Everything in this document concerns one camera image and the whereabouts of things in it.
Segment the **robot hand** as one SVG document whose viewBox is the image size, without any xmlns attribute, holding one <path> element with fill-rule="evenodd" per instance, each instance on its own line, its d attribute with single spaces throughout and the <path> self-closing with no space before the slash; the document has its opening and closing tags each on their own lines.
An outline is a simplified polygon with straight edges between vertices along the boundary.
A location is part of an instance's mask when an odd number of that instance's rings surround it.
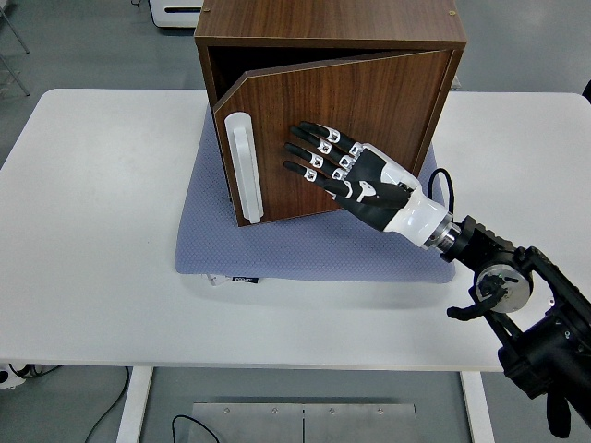
<svg viewBox="0 0 591 443">
<path fill-rule="evenodd" d="M 399 163 L 328 126 L 303 121 L 290 131 L 315 151 L 287 143 L 285 148 L 308 164 L 286 161 L 285 168 L 377 231 L 399 233 L 424 249 L 450 249 L 460 233 L 452 214 L 425 196 L 418 179 Z"/>
</svg>

